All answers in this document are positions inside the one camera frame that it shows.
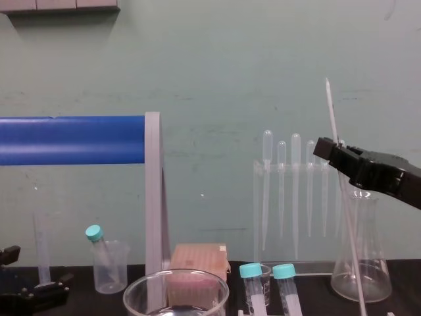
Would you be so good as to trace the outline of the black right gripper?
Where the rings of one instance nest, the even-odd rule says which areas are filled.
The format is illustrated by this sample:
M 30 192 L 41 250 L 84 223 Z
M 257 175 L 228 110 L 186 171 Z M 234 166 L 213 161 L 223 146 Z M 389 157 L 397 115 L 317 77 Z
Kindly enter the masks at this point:
M 349 178 L 361 190 L 393 197 L 420 208 L 420 168 L 407 159 L 319 138 L 313 154 Z

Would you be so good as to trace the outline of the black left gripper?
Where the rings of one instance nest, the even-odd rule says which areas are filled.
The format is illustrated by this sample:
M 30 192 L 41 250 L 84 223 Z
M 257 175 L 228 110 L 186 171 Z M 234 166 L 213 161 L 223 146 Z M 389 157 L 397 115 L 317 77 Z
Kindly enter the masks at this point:
M 0 251 L 0 266 L 18 261 L 20 246 L 13 245 Z M 67 273 L 56 282 L 38 284 L 34 291 L 17 294 L 1 294 L 1 315 L 33 315 L 54 307 L 65 305 L 70 293 L 74 275 Z

